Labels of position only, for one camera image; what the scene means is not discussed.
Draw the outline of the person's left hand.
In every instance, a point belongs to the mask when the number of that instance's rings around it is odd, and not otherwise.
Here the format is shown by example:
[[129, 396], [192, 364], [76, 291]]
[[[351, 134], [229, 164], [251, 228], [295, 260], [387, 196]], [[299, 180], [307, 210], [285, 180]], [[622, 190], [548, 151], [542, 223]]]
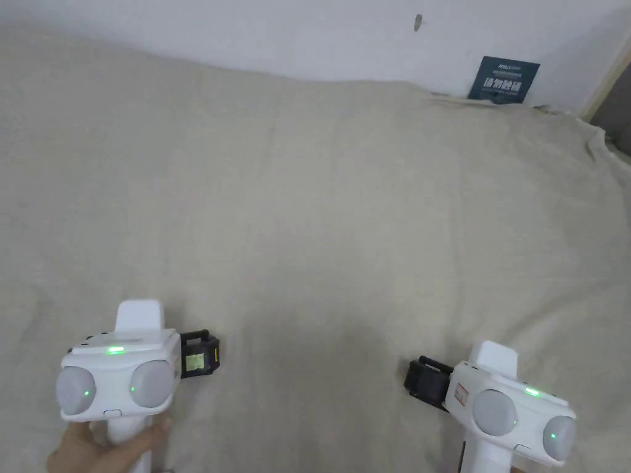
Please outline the person's left hand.
[[48, 472], [130, 472], [143, 454], [166, 442], [172, 420], [166, 418], [119, 445], [99, 444], [88, 422], [71, 422], [47, 459]]

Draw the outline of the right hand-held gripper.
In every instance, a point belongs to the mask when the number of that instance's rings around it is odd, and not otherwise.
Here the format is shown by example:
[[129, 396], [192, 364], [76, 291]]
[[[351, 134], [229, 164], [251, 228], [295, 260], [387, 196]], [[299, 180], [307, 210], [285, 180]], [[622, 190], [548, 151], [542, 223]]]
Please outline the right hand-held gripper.
[[576, 413], [567, 400], [520, 380], [517, 368], [517, 351], [492, 341], [477, 343], [455, 368], [425, 356], [409, 363], [405, 391], [466, 429], [460, 472], [510, 472], [514, 456], [566, 464]]

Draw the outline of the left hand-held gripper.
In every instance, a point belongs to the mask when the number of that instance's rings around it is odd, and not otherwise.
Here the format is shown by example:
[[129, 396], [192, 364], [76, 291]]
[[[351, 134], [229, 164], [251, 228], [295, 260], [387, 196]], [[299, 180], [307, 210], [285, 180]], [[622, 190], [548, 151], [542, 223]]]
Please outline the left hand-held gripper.
[[60, 416], [88, 422], [101, 445], [119, 445], [163, 416], [181, 378], [213, 374], [220, 354], [207, 329], [169, 329], [159, 301], [123, 301], [111, 331], [88, 336], [63, 357], [55, 386]]

